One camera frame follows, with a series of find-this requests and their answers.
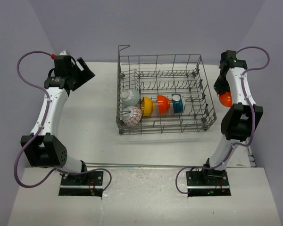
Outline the orange plastic bowl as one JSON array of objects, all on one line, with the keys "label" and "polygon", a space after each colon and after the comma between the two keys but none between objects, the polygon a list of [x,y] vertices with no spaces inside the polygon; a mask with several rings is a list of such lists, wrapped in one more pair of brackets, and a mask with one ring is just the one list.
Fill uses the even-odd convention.
[{"label": "orange plastic bowl", "polygon": [[218,98],[220,103],[225,107],[231,107],[233,105],[231,92],[219,93]]}]

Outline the pale green ceramic bowl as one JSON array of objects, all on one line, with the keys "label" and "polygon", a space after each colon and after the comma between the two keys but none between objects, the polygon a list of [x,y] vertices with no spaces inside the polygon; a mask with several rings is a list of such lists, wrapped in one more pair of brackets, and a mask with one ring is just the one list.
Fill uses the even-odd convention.
[{"label": "pale green ceramic bowl", "polygon": [[140,93],[135,89],[124,90],[121,94],[121,99],[123,106],[133,106],[136,105],[140,100]]}]

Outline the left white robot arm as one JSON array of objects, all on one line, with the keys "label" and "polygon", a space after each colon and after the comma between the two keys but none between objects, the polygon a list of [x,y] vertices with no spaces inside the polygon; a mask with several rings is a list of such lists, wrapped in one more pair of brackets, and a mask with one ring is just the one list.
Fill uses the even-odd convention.
[{"label": "left white robot arm", "polygon": [[44,99],[40,114],[30,134],[21,137],[20,144],[31,166],[52,167],[72,173],[72,180],[84,185],[89,178],[85,163],[68,155],[66,147],[58,139],[58,125],[70,93],[95,74],[81,57],[74,59],[66,50],[50,57],[54,68],[50,69],[41,88]]}]

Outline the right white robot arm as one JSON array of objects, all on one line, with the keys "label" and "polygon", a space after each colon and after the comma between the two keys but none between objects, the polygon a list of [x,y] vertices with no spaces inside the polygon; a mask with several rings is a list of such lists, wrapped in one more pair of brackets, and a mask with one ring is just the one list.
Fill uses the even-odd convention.
[{"label": "right white robot arm", "polygon": [[263,108],[254,101],[248,84],[247,73],[251,71],[245,60],[236,57],[237,52],[227,50],[221,54],[220,73],[214,90],[220,98],[231,96],[231,106],[221,122],[221,140],[204,164],[201,180],[211,185],[218,174],[226,170],[229,158],[237,147],[248,147],[263,115]]}]

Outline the teal white bowl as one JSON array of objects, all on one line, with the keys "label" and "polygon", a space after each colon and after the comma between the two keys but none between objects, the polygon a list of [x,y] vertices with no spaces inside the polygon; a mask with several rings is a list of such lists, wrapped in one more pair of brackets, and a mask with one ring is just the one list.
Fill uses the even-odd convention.
[{"label": "teal white bowl", "polygon": [[172,103],[174,114],[180,114],[184,112],[185,101],[182,95],[172,94]]}]

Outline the orange white bowl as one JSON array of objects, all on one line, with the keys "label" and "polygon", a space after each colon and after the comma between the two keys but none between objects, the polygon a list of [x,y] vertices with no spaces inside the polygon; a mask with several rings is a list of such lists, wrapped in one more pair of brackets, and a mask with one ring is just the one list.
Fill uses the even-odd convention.
[{"label": "orange white bowl", "polygon": [[170,101],[166,96],[157,95],[158,111],[160,115],[164,115],[170,108]]}]

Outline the red patterned white bowl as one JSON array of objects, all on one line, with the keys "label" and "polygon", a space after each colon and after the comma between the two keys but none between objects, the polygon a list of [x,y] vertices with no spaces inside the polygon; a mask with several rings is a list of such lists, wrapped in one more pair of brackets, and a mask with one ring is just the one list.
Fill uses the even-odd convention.
[{"label": "red patterned white bowl", "polygon": [[123,110],[121,118],[126,126],[136,126],[142,118],[142,111],[137,106],[128,106]]}]

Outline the yellow bowl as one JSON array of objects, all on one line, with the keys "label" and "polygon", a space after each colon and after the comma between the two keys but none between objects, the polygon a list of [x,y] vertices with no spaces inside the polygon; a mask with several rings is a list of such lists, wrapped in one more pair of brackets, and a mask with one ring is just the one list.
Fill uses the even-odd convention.
[{"label": "yellow bowl", "polygon": [[154,102],[148,97],[143,97],[141,102],[142,115],[144,117],[150,116],[153,113],[154,109],[155,109]]}]

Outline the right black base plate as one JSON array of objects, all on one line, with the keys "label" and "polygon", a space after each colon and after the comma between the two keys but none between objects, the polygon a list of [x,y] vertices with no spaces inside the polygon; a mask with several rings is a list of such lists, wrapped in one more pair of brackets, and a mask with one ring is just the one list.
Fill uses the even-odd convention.
[{"label": "right black base plate", "polygon": [[189,170],[186,171],[187,185],[190,187],[229,187],[225,170]]}]

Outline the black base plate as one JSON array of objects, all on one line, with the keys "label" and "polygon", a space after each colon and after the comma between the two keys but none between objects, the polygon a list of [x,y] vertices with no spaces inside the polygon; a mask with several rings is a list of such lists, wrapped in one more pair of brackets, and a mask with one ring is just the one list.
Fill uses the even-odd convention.
[{"label": "black base plate", "polygon": [[87,186],[89,188],[102,187],[103,171],[93,171],[83,175],[67,175],[61,179],[62,186]]},{"label": "black base plate", "polygon": [[190,187],[229,187],[225,170],[189,170],[186,171],[187,185]]}]

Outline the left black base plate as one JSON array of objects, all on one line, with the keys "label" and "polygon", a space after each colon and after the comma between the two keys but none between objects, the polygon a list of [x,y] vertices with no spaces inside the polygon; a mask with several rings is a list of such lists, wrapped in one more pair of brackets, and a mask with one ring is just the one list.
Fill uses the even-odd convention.
[{"label": "left black base plate", "polygon": [[102,187],[103,171],[93,171],[83,175],[67,175],[61,179],[62,186],[87,186],[89,188]]}]

